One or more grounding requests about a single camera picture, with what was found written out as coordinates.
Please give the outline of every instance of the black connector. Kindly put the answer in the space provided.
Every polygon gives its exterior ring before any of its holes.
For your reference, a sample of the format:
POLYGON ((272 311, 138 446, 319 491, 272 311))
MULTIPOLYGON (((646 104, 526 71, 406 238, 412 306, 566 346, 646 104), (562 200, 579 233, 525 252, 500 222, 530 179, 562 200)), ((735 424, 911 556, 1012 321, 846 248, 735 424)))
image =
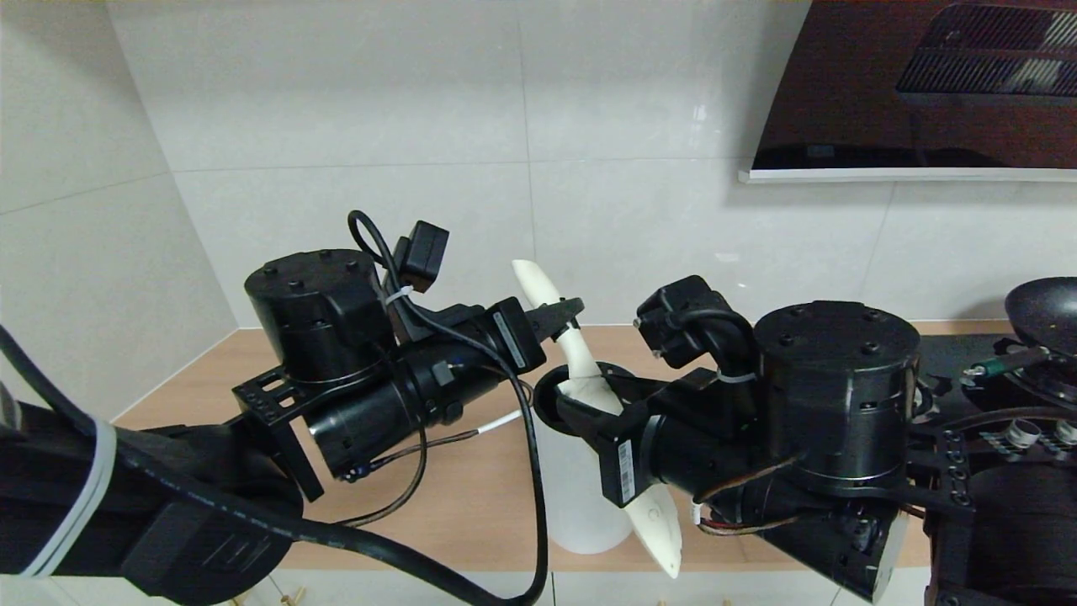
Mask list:
POLYGON ((635 311, 640 336, 656 356, 672 368, 684 368, 708 352, 704 342, 687 333, 675 318, 697 310, 732 312, 726 299, 699 276, 688 276, 659 287, 635 311))
POLYGON ((410 283, 417 292, 426 292, 437 279, 448 243, 448 229, 416 221, 411 235, 401 238, 394 251, 401 280, 410 283))

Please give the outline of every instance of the white cable tie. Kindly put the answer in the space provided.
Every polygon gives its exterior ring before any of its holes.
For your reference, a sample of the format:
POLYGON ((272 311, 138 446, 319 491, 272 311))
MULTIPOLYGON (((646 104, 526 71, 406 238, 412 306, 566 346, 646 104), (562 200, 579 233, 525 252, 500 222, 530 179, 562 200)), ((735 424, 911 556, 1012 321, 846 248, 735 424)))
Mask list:
POLYGON ((750 381, 755 381, 756 377, 755 377, 754 372, 750 372, 747 375, 742 375, 740 377, 729 377, 729 376, 722 375, 722 371, 719 370, 717 379, 722 383, 728 383, 729 385, 737 385, 738 383, 747 383, 750 381))
POLYGON ((402 286, 396 292, 390 294, 389 296, 386 296, 386 308, 388 308, 389 305, 390 305, 390 302, 392 302, 393 300, 396 300, 401 296, 407 296, 408 294, 411 294, 412 292, 415 292, 415 286, 414 285, 411 285, 409 283, 408 284, 404 284, 404 286, 402 286))
POLYGON ((516 421, 521 415, 522 415, 522 413, 520 411, 513 411, 513 412, 506 414, 505 417, 503 417, 501 419, 496 419, 494 421, 491 421, 490 423, 487 423, 486 425, 480 425, 475 431, 478 432, 479 434, 486 434, 487 432, 489 432, 491 429, 496 429, 496 428, 501 427, 502 425, 504 425, 506 423, 516 421))
POLYGON ((86 529, 86 524, 94 517, 104 498, 104 493, 109 490, 112 470, 116 464, 116 429, 99 419, 94 419, 94 427, 97 433, 94 462, 89 466, 89 474, 86 475, 86 483, 83 484, 82 492, 79 493, 64 521, 56 527, 56 532, 30 565, 19 574, 22 577, 52 575, 79 540, 79 536, 86 529))

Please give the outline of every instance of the wooden countertop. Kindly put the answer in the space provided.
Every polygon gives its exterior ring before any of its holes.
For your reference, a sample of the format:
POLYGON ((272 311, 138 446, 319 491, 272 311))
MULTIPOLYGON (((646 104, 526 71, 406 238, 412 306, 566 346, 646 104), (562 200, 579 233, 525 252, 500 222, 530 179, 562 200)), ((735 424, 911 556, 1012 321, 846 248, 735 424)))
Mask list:
MULTIPOLYGON (((1005 322, 921 323, 923 335, 1009 333, 1005 322)), ((631 327, 585 328, 595 357, 662 380, 674 371, 652 357, 631 327)), ((564 364, 556 346, 547 343, 547 367, 527 376, 534 383, 548 368, 564 364)), ((277 365, 261 330, 241 330, 207 353, 151 394, 116 423, 143 429, 166 425, 223 423, 237 413, 232 387, 277 365)), ((492 421, 517 408, 512 391, 501 385, 467 405, 463 419, 435 427, 431 439, 492 421)), ((386 535, 460 570, 532 570, 535 536, 527 448, 519 423, 481 438, 431 451, 426 476, 412 501, 368 530, 386 535)), ((308 505, 306 516, 340 520, 373 511, 396 497, 415 471, 414 457, 396 462, 355 484, 332 479, 305 427, 296 432, 307 456, 325 485, 325 496, 308 505)), ((688 520, 688 495, 673 491, 684 534, 684 572, 796 569, 801 566, 756 537, 709 537, 688 520)), ((919 524, 911 524, 900 566, 926 566, 928 542, 919 524)), ((296 544, 281 564, 285 568, 379 569, 383 565, 358 555, 308 544, 296 544)), ((598 555, 576 555, 550 542, 553 570, 655 572, 657 566, 629 536, 598 555)))

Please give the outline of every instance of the cable connector plug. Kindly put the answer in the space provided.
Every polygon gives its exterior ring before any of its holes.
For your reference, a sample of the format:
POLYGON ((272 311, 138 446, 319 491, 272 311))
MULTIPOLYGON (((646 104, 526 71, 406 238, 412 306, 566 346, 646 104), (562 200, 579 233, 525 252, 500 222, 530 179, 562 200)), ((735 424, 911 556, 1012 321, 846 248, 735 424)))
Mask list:
POLYGON ((722 310, 732 312, 726 299, 699 276, 688 276, 663 285, 635 311, 633 326, 655 357, 671 368, 683 368, 707 352, 705 347, 685 332, 676 319, 687 312, 722 310))

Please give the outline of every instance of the barcode label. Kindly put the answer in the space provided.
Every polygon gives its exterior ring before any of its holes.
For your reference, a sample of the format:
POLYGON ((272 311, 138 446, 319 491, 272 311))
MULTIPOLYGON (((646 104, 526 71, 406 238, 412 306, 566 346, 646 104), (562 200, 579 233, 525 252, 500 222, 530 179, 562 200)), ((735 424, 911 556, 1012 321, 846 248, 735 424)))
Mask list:
POLYGON ((620 462, 620 501, 628 503, 635 496, 635 469, 632 465, 632 441, 627 440, 617 447, 617 460, 620 462))

